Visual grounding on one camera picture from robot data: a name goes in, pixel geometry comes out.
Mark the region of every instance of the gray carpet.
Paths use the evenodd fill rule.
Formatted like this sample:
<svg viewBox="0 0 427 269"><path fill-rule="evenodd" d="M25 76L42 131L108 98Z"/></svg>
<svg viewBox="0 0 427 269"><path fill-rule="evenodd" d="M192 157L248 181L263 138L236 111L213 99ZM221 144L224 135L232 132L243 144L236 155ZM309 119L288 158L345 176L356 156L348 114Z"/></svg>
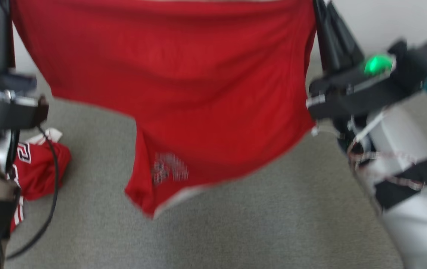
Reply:
<svg viewBox="0 0 427 269"><path fill-rule="evenodd" d="M319 70L314 64L310 73ZM41 77L39 84L49 92ZM427 134L427 98L406 107ZM45 127L63 131L72 162L48 232L7 269L401 268L329 134L308 135L246 179L151 221L123 193L135 155L133 120L51 100ZM50 205L51 197L26 204L9 252L31 238Z"/></svg>

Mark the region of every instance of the green led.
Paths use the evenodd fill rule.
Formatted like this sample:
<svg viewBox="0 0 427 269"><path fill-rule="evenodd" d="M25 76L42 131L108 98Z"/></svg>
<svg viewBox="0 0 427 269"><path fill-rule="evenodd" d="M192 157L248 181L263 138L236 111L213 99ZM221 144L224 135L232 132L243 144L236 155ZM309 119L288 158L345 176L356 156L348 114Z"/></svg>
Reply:
<svg viewBox="0 0 427 269"><path fill-rule="evenodd" d="M393 68L393 59L387 55L376 55L371 57L364 68L367 75L377 75Z"/></svg>

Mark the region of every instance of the red jersey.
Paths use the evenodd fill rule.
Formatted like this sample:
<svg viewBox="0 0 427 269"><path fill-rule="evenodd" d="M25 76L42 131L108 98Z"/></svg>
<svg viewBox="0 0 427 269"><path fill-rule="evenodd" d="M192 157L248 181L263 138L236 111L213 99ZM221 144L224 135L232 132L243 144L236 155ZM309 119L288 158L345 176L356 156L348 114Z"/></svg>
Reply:
<svg viewBox="0 0 427 269"><path fill-rule="evenodd" d="M62 177L71 160L71 152L65 145L58 143L63 135L49 128L46 136L53 144L59 168L59 187ZM53 153L43 135L34 136L18 143L17 155L13 163L13 173L8 175L21 188L21 197L11 223L11 232L24 220L24 201L34 201L54 192L55 167Z"/></svg>
<svg viewBox="0 0 427 269"><path fill-rule="evenodd" d="M17 0L12 12L55 97L136 120L125 192L149 216L257 170L314 125L309 0Z"/></svg>

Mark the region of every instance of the white trim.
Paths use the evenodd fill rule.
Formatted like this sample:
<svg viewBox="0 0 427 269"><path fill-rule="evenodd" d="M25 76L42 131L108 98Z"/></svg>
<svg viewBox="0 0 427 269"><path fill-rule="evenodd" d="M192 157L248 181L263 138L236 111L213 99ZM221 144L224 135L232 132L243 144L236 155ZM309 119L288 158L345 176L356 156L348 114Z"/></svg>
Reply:
<svg viewBox="0 0 427 269"><path fill-rule="evenodd" d="M21 220L20 222L24 221L24 210L23 210L23 206L24 206L24 198L21 196L19 198L19 219Z"/></svg>
<svg viewBox="0 0 427 269"><path fill-rule="evenodd" d="M48 128L46 131L46 136L51 139L53 142L58 142L62 137L63 133L61 133L59 130L55 128ZM31 137L30 139L26 140L26 143L32 143L35 145L42 145L44 144L46 138L44 138L43 134L39 134L36 136Z"/></svg>
<svg viewBox="0 0 427 269"><path fill-rule="evenodd" d="M14 224L16 225L16 226L18 226L18 224L19 224L19 215L18 215L18 207L19 206L17 206L16 207L16 211L14 212Z"/></svg>
<svg viewBox="0 0 427 269"><path fill-rule="evenodd" d="M161 213L167 209L186 201L195 195L201 194L212 186L212 184L200 185L195 187L186 187L174 194L170 199L165 201L163 204L157 206L154 212L154 219L159 217Z"/></svg>

